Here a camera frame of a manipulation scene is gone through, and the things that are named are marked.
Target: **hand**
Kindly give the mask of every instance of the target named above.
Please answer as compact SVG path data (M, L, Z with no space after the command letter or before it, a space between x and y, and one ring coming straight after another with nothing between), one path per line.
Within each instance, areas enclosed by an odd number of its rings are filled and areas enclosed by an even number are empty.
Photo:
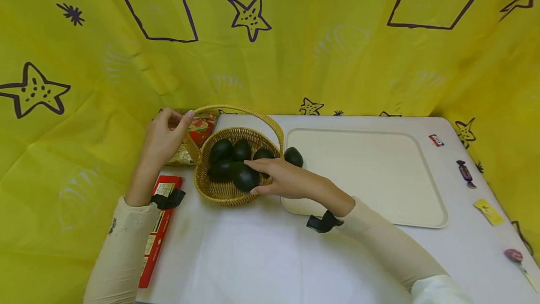
M272 178L271 184L253 188L252 194L278 195L292 199L309 198L319 202L338 217L344 217L355 206L354 199L326 177L291 165L283 159L260 159L244 163Z
M182 116L173 109L161 111L146 127L139 162L161 169L176 154L193 120L193 111Z
M150 204L152 188L159 171L180 148L193 115L193 111L182 116L166 108L146 127L146 138L139 163L131 176L131 184L124 197L127 205L142 207Z
M308 170L298 168L284 159L259 159L245 161L250 168L272 177L272 184L258 186L251 191L254 195L278 195L285 198L315 198L317 193L337 188L330 180Z

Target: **dark green egg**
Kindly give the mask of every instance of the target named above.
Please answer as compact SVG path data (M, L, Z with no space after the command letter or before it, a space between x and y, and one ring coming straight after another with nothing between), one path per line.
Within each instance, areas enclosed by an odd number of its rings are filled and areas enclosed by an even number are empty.
M223 159L216 163L213 163L212 166L208 169L208 177L212 182L229 182L232 180L232 168L231 165L234 162L231 159Z
M274 159L274 154L272 154L271 151L267 150L266 148L261 148L258 151L255 152L255 155L253 155L254 160L258 159Z
M210 150L210 164L216 163L221 159L230 159L232 151L233 144L227 138L217 141Z
M242 193L249 193L261 184L259 172L249 168L242 162L233 163L232 177L234 186Z
M302 168L303 166L303 158L300 152L294 148L287 148L287 150L284 153L285 161L289 162L291 165L295 165L297 167Z
M242 138L234 144L232 151L233 161L243 162L244 160L251 160L251 146L249 142Z

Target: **white table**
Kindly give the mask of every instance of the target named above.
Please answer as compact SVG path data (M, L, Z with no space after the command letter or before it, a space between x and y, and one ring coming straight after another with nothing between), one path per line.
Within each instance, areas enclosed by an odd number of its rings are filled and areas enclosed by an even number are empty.
M540 269L512 225L493 227L473 207L485 198L504 215L450 124L438 118L273 116L283 128L393 129L417 138L450 214L443 229L400 227L422 244L476 304L540 303L519 269L503 255L522 251L530 276ZM217 129L249 127L277 141L271 129L250 115L222 115ZM444 147L430 145L437 134ZM477 189L466 187L456 160L466 161ZM176 209L148 289L137 300L152 304L400 304L405 290L361 245L336 229L318 234L307 217L293 215L278 197L224 208L197 193L192 168L166 167L163 175L184 177L187 193Z

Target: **black wrist strap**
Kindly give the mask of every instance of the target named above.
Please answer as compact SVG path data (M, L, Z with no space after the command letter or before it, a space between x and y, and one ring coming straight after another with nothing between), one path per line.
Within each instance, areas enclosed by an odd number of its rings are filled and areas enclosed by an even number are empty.
M343 221L335 218L334 214L330 211L326 211L322 219L316 218L311 215L307 221L307 227L315 230L317 233L327 233L335 226L341 226Z
M173 189L171 193L165 197L163 195L153 195L150 202L157 204L159 210L168 210L178 207L186 194L179 190Z

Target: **yellow curtain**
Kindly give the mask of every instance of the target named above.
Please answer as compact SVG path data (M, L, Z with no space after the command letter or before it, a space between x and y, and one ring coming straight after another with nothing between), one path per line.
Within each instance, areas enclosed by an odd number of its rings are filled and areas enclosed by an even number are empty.
M163 106L443 116L540 250L539 1L1 0L6 303L81 300Z

